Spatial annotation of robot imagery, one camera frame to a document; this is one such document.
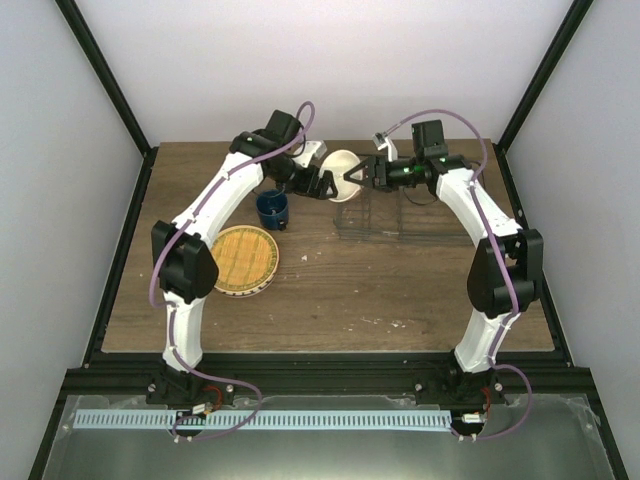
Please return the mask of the blue ceramic mug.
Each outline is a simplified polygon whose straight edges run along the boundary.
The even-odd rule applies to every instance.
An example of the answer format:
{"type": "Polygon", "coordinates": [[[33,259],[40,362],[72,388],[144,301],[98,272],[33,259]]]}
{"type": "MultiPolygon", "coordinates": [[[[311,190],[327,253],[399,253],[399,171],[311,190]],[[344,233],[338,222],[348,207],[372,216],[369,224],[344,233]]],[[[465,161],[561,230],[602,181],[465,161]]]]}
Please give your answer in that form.
{"type": "Polygon", "coordinates": [[[267,190],[256,197],[256,211],[264,229],[284,231],[289,223],[289,203],[286,194],[280,190],[267,190]]]}

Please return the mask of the cream ceramic bowl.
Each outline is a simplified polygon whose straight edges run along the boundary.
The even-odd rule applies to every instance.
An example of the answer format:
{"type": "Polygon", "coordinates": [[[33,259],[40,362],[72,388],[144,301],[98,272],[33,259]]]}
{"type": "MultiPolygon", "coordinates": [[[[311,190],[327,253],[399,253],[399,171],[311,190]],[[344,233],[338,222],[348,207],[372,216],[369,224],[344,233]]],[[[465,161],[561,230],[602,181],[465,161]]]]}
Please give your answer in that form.
{"type": "Polygon", "coordinates": [[[360,194],[362,187],[359,184],[344,179],[344,175],[359,164],[358,156],[344,149],[336,150],[324,159],[320,173],[329,171],[332,174],[337,191],[336,196],[330,198],[331,202],[344,203],[360,194]]]}

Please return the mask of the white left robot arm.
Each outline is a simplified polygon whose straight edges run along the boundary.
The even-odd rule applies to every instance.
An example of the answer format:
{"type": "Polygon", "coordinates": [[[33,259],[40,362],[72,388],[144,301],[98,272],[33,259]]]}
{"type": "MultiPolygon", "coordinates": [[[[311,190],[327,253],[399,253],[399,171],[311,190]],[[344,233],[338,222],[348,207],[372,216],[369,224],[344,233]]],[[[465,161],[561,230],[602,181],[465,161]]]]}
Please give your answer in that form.
{"type": "Polygon", "coordinates": [[[202,315],[219,275],[211,249],[231,214],[265,179],[314,199],[337,194],[333,175],[311,163],[326,150],[306,139],[313,122],[276,110],[265,127],[238,134],[196,199],[172,221],[152,227],[148,301],[166,312],[162,360],[175,372],[168,388],[181,403],[194,403],[204,392],[196,369],[203,357],[202,315]]]}

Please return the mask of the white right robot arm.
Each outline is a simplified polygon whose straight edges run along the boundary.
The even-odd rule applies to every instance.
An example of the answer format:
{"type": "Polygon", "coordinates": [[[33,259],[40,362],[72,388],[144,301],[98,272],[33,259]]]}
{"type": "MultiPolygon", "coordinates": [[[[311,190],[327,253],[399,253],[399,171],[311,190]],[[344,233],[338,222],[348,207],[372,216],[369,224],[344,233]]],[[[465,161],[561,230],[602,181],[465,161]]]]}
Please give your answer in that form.
{"type": "Polygon", "coordinates": [[[480,390],[478,375],[496,366],[512,325],[541,293],[544,242],[535,229],[509,217],[480,182],[484,168],[450,153],[439,120],[411,126],[413,154],[400,158],[388,133],[378,133],[378,154],[346,170],[345,182],[377,191],[425,185],[469,235],[475,254],[467,277],[472,313],[453,350],[455,370],[444,378],[447,396],[458,403],[480,390]]]}

